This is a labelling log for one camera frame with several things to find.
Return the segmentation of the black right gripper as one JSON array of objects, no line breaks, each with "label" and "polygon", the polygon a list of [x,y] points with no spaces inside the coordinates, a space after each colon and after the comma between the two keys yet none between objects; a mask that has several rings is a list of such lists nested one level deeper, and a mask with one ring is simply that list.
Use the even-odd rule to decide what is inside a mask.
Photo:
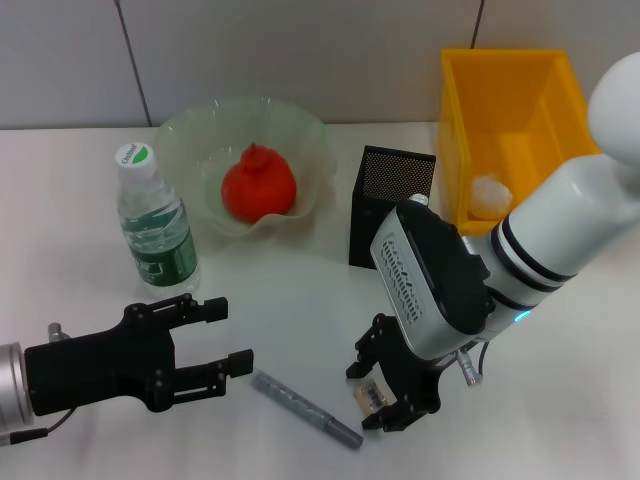
[{"label": "black right gripper", "polygon": [[396,397],[382,401],[361,422],[364,430],[400,432],[424,415],[441,407],[438,386],[442,373],[434,361],[422,360],[406,343],[395,316],[378,314],[356,342],[356,361],[346,370],[347,379],[362,379],[378,364]]}]

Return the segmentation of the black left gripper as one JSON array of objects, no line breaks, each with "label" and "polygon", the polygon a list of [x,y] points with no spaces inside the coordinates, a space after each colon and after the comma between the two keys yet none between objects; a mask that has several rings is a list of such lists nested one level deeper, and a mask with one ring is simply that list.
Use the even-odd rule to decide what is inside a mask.
[{"label": "black left gripper", "polygon": [[128,396],[151,412],[226,394],[226,379],[253,372],[251,349],[175,369],[170,330],[225,320],[228,300],[196,301],[190,293],[155,304],[133,304],[111,329],[29,347],[24,352],[33,411],[44,416]]}]

